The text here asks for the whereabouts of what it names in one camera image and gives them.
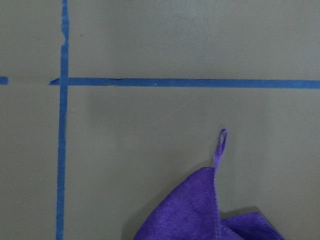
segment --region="blue tape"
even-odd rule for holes
[[[60,78],[49,85],[59,85]],[[258,89],[320,89],[320,80],[273,79],[182,79],[182,78],[89,78],[70,77],[69,86],[120,87],[190,87],[190,88],[258,88]]]
[[[68,0],[62,0],[62,24],[64,43],[61,46],[60,62],[60,104],[59,104],[59,136],[56,188],[56,229],[55,239],[64,239],[65,215],[65,175],[66,175],[66,122],[68,107],[68,65],[69,65],[69,15]]]
[[[0,76],[0,84],[6,85],[9,83],[9,78],[7,76]]]

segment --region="cloth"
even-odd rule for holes
[[[258,212],[220,219],[215,177],[228,139],[222,129],[214,167],[188,176],[150,214],[134,240],[284,240]]]

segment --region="purple towel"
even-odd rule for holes
[[[150,214],[134,240],[284,240],[258,212],[220,219],[215,176],[228,139],[222,129],[214,167],[178,185]]]

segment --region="gray floor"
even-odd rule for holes
[[[0,240],[55,238],[60,1],[0,2]],[[317,1],[69,1],[71,77],[320,79]],[[319,90],[70,87],[66,240],[130,240],[211,166],[221,215],[320,238]]]

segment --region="blue line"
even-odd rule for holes
[[[0,85],[6,85],[9,83],[9,78],[7,76],[0,76]]]
[[[64,43],[61,46],[60,62],[60,104],[59,104],[59,136],[56,188],[56,229],[55,239],[64,239],[65,215],[65,175],[66,175],[66,122],[68,107],[68,65],[69,65],[69,15],[68,0],[62,0],[62,24]]]
[[[49,85],[59,85],[60,78]],[[120,87],[190,87],[190,88],[258,88],[258,89],[320,89],[320,80],[274,79],[182,79],[182,78],[90,78],[70,77],[69,86]]]

